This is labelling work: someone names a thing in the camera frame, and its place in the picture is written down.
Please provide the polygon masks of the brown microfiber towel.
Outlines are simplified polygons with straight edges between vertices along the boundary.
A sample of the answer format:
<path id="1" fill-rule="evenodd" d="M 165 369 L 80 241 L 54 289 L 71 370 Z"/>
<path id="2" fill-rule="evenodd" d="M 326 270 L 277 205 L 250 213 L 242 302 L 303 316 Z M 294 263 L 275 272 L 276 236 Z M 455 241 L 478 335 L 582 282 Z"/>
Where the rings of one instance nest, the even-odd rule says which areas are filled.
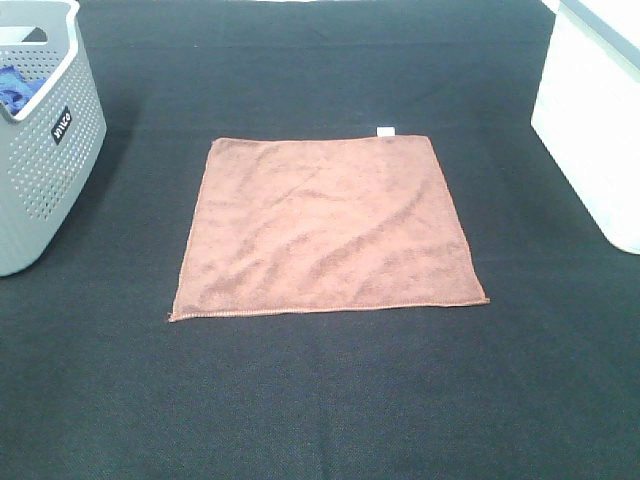
<path id="1" fill-rule="evenodd" d="M 170 320 L 487 300 L 429 138 L 222 137 Z"/>

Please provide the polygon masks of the grey perforated laundry basket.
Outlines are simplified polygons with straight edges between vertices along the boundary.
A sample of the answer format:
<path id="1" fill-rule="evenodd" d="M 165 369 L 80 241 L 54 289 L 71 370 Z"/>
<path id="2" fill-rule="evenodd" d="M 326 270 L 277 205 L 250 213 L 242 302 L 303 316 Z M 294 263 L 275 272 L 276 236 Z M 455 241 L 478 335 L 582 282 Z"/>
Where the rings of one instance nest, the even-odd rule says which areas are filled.
<path id="1" fill-rule="evenodd" d="M 76 1 L 4 1 L 3 31 L 42 31 L 41 41 L 1 39 L 1 64 L 42 86 L 13 113 L 1 105 L 1 274 L 33 264 L 78 198 L 107 127 Z"/>

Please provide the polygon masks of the white plastic bin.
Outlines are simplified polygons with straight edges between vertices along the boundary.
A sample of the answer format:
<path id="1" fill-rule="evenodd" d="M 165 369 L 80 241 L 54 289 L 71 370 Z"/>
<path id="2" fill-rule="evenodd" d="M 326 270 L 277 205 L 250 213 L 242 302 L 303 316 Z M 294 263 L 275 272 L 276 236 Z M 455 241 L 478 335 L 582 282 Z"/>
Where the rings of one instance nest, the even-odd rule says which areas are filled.
<path id="1" fill-rule="evenodd" d="M 531 125 L 605 238 L 638 253 L 638 2 L 558 2 Z"/>

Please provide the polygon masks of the blue towel in basket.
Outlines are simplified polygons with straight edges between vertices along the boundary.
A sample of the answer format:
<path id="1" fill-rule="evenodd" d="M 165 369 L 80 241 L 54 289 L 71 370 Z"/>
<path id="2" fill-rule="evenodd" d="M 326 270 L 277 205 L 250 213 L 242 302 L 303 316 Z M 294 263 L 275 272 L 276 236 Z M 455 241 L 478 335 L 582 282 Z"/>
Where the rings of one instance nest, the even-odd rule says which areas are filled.
<path id="1" fill-rule="evenodd" d="M 1 103 L 17 115 L 44 85 L 44 78 L 27 81 L 14 67 L 1 68 Z"/>

